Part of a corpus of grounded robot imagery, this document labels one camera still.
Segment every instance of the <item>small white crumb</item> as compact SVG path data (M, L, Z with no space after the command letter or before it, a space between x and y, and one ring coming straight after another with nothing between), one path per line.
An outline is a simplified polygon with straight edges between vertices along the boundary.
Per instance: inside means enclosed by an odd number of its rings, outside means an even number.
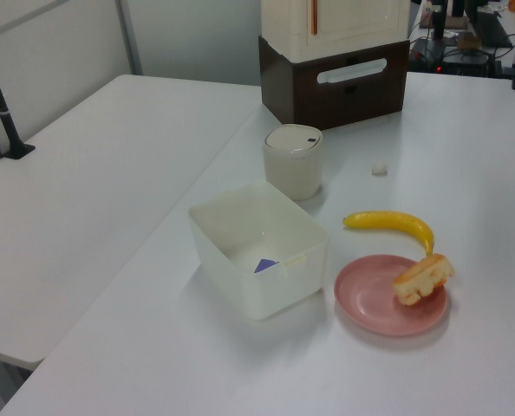
M387 174L388 165L385 162L375 163L371 169L371 174L375 176L385 176Z

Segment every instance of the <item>white cabinet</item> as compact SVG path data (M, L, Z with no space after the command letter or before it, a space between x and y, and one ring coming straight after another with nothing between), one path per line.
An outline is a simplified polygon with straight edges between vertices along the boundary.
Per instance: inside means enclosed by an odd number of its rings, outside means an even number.
M298 63L405 41L409 0L261 0L262 37Z

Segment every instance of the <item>cup lid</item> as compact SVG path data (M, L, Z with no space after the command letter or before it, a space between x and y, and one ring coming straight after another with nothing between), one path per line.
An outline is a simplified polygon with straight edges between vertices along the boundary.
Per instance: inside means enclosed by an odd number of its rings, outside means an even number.
M285 124L273 130L265 139L265 144L288 152L309 150L319 143L322 136L321 131L314 127Z

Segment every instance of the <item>keyboard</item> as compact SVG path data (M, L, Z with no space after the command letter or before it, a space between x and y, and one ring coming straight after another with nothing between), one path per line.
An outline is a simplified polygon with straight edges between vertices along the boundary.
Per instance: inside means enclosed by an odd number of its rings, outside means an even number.
M472 23L475 34L485 46L494 48L512 48L508 34L493 13L477 13L477 22Z

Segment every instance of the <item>white cup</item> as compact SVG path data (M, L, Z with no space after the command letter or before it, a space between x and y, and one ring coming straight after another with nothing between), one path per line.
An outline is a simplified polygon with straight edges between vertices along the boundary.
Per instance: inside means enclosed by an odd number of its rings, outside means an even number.
M294 201L315 195L323 170L323 134L314 127L285 124L264 143L265 178Z

